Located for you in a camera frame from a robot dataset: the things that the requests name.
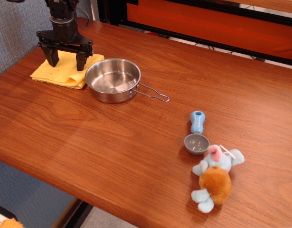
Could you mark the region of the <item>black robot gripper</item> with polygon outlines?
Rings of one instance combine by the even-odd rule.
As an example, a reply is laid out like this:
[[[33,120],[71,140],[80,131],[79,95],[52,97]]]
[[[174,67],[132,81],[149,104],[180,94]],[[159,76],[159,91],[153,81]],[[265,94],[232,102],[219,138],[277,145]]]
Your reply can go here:
[[[92,56],[93,41],[82,36],[78,31],[76,19],[68,23],[52,23],[52,30],[38,31],[39,47],[48,63],[55,67],[59,61],[58,51],[76,53],[77,71],[83,71],[87,56]]]

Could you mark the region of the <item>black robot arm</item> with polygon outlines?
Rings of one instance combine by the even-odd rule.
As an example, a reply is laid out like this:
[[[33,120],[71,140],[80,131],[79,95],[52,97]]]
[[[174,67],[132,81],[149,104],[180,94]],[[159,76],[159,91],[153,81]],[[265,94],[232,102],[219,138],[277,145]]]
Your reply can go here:
[[[52,23],[52,30],[38,31],[36,33],[48,63],[55,67],[59,61],[58,52],[65,51],[76,54],[77,70],[84,70],[87,59],[93,55],[93,41],[81,35],[78,28],[86,28],[77,22],[79,11],[87,13],[78,8],[77,0],[47,0],[49,7],[49,19]]]

